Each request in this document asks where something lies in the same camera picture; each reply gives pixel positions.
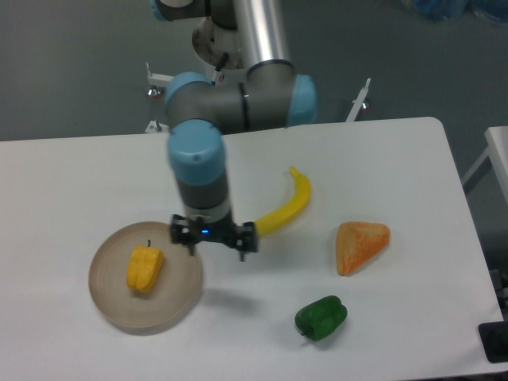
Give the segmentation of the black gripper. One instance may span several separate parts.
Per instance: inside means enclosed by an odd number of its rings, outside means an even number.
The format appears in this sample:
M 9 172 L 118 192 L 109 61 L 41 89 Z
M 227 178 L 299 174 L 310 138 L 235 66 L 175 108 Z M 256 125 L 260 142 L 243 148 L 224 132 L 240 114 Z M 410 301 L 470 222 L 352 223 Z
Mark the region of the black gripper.
M 247 253 L 258 252 L 259 248 L 255 223 L 249 221 L 236 225 L 230 212 L 214 222 L 208 222 L 202 216 L 191 219 L 173 214 L 169 233 L 171 242 L 186 247 L 190 256 L 195 256 L 195 247 L 201 242 L 223 244 L 237 250 L 240 262 L 245 262 Z

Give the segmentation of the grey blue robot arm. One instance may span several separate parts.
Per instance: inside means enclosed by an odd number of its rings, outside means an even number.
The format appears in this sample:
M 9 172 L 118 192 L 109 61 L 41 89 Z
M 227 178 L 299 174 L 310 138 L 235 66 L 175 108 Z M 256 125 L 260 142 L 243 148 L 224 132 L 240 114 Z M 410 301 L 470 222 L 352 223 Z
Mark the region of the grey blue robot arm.
M 217 85 L 184 72 L 167 86 L 168 161 L 185 209 L 171 218 L 171 240 L 189 250 L 205 241 L 241 256 L 256 252 L 254 223 L 233 221 L 222 137 L 313 123 L 314 82 L 294 70 L 277 1 L 154 1 L 151 7 L 160 20 L 210 17 L 238 33 L 246 69 L 239 83 Z

